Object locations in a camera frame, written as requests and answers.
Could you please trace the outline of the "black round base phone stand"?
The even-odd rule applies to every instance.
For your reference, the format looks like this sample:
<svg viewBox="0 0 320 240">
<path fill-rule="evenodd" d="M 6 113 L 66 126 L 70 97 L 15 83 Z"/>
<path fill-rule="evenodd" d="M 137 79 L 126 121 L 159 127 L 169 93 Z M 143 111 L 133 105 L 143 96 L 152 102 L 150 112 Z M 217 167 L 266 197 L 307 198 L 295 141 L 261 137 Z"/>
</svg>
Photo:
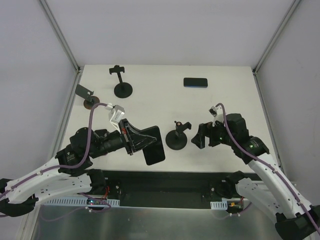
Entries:
<svg viewBox="0 0 320 240">
<path fill-rule="evenodd" d="M 168 132 L 165 137 L 165 143 L 170 149 L 179 151 L 187 145 L 188 138 L 184 131 L 191 130 L 192 124 L 190 122 L 182 124 L 180 121 L 175 121 L 174 123 L 175 129 Z"/>
</svg>

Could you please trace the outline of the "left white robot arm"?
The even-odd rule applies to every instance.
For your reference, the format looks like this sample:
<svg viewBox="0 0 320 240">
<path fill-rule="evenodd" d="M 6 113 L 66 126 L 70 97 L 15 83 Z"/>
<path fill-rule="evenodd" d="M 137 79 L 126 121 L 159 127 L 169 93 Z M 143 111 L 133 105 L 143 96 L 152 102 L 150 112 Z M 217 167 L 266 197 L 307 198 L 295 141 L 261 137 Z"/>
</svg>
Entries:
<svg viewBox="0 0 320 240">
<path fill-rule="evenodd" d="M 0 180 L 0 216 L 20 217 L 54 198 L 73 194 L 99 195 L 108 189 L 103 171 L 93 169 L 93 159 L 124 149 L 141 151 L 148 166 L 165 160 L 158 126 L 137 129 L 126 119 L 120 130 L 82 127 L 70 143 L 43 166 L 18 179 Z"/>
</svg>

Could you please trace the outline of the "black clamp phone stand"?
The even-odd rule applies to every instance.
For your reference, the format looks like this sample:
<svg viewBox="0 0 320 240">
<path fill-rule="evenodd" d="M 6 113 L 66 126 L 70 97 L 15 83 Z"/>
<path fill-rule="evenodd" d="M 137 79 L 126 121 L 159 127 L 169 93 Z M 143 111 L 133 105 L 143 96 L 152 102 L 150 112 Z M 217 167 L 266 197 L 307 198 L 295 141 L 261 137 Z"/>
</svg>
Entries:
<svg viewBox="0 0 320 240">
<path fill-rule="evenodd" d="M 109 69 L 109 74 L 117 74 L 119 83 L 114 87 L 114 94 L 120 99 L 128 98 L 133 93 L 133 87 L 128 83 L 124 82 L 121 73 L 125 73 L 125 67 L 115 65 Z"/>
</svg>

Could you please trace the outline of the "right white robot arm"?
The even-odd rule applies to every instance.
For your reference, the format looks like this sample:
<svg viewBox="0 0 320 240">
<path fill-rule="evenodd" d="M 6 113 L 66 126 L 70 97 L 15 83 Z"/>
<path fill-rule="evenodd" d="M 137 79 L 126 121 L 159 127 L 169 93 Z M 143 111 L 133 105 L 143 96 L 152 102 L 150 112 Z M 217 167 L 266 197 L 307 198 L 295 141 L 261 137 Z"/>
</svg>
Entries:
<svg viewBox="0 0 320 240">
<path fill-rule="evenodd" d="M 261 179 L 261 189 L 242 171 L 226 177 L 215 188 L 218 196 L 231 199 L 241 196 L 268 216 L 283 240 L 303 240 L 320 231 L 320 207 L 312 205 L 282 172 L 264 142 L 249 134 L 239 113 L 218 114 L 210 110 L 213 121 L 201 123 L 191 142 L 199 149 L 226 145 Z"/>
</svg>

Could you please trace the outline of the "blue edged black phone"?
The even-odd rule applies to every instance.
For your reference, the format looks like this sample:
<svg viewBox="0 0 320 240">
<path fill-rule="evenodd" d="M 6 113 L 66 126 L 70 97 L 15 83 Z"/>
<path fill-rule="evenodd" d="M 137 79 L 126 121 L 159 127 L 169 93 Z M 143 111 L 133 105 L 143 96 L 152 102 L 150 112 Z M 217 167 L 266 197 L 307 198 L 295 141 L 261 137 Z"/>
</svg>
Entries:
<svg viewBox="0 0 320 240">
<path fill-rule="evenodd" d="M 207 88 L 208 79 L 198 77 L 185 77 L 183 79 L 183 86 L 186 88 Z"/>
</svg>

